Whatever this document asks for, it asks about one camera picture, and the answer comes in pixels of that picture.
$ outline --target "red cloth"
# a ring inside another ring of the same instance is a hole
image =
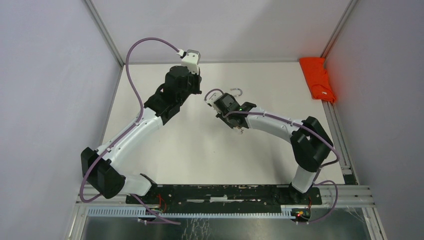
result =
[[[321,57],[303,57],[299,62],[312,97],[335,103],[337,97],[331,89],[327,70],[324,69],[325,60]]]

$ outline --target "perforated metal strip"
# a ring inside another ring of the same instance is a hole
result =
[[[160,213],[164,218],[209,218],[209,219],[294,219],[291,208],[281,208],[281,213]],[[128,206],[91,206],[89,217],[132,217],[155,218],[144,207]]]

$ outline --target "white table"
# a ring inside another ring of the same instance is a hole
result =
[[[143,101],[165,81],[174,65],[130,65]],[[258,130],[245,129],[242,135],[232,131],[203,101],[213,88],[224,92],[240,88],[243,95],[236,98],[240,104],[251,102],[281,116],[313,116],[331,135],[323,105],[311,98],[298,62],[205,63],[200,69],[203,94],[191,95],[177,115],[132,152],[123,166],[125,171],[144,173],[158,184],[289,184],[298,166],[291,145]],[[124,71],[103,141],[125,127],[139,110]],[[334,159],[331,153],[326,162]],[[339,164],[325,167],[318,180],[345,183]]]

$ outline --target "gray floor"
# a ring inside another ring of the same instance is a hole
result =
[[[321,216],[326,209],[314,209]],[[369,240],[360,208],[336,209],[325,221],[296,225],[287,219],[178,218],[181,225],[145,226],[129,217],[88,217],[85,240]]]

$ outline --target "white cylindrical robot base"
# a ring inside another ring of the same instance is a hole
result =
[[[306,171],[300,166],[297,166],[296,175],[293,181],[291,181],[291,185],[294,189],[304,194],[311,187],[316,174],[316,172]]]

